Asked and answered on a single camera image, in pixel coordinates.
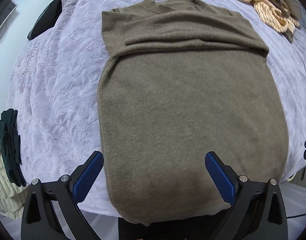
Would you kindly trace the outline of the olive brown knit sweater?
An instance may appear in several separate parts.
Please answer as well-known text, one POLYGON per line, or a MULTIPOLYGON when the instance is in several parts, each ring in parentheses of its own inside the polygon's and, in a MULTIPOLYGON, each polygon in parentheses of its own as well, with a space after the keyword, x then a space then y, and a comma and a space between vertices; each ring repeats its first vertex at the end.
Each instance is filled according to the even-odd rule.
POLYGON ((269 49, 241 14, 200 0, 105 11, 98 85, 109 198, 128 222, 227 208, 207 152, 251 180, 280 179, 288 130, 269 49))

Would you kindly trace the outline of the cream ribbed garment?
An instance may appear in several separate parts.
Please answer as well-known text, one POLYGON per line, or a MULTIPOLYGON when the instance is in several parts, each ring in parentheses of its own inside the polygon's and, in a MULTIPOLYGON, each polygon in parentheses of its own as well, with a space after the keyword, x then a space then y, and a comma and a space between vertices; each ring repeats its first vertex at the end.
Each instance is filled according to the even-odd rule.
POLYGON ((20 219, 27 193, 27 187, 17 187, 9 181, 0 151, 0 214, 12 220, 20 219))

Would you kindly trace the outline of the dark green folded garment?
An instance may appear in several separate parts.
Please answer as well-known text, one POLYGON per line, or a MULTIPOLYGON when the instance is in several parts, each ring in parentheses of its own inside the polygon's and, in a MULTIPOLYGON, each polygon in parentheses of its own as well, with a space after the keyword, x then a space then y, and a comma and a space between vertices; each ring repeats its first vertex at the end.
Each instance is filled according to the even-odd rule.
POLYGON ((18 111, 8 109, 0 118, 0 150, 7 178, 17 187, 25 187, 26 180, 21 172, 20 135, 17 127, 18 111))

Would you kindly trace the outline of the lavender plush bed blanket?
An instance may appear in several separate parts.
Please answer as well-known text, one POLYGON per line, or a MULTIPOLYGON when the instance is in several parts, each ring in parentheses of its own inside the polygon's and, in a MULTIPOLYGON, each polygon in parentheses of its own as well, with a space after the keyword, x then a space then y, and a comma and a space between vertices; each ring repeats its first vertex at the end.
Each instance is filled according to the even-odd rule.
MULTIPOLYGON (((21 171, 27 181, 51 181, 70 173, 95 150, 101 152, 98 85, 109 58, 101 15, 144 0, 62 0, 54 27, 26 42, 13 68, 7 105, 18 110, 21 171)), ((285 181, 306 165, 306 30, 288 42, 237 0, 200 0, 241 14, 269 49, 266 63, 284 110, 288 155, 285 181)), ((120 216, 110 201, 105 173, 81 209, 120 216)))

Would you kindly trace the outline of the cream striped garment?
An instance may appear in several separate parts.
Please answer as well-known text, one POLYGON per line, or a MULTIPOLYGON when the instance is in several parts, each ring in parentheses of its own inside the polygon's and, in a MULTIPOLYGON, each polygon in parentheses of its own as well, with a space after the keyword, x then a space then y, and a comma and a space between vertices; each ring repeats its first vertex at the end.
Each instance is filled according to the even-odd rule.
POLYGON ((253 6, 260 20, 292 43, 300 28, 301 7, 297 0, 238 0, 253 6))

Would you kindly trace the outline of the black pillow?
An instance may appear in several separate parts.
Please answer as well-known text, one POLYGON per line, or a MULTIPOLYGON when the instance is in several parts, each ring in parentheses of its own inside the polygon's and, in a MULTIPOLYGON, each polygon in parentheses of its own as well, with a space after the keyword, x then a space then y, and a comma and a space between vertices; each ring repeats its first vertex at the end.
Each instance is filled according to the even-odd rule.
POLYGON ((62 13, 62 0, 53 0, 39 15, 33 28, 27 35, 28 40, 33 40, 48 29, 55 26, 62 13))

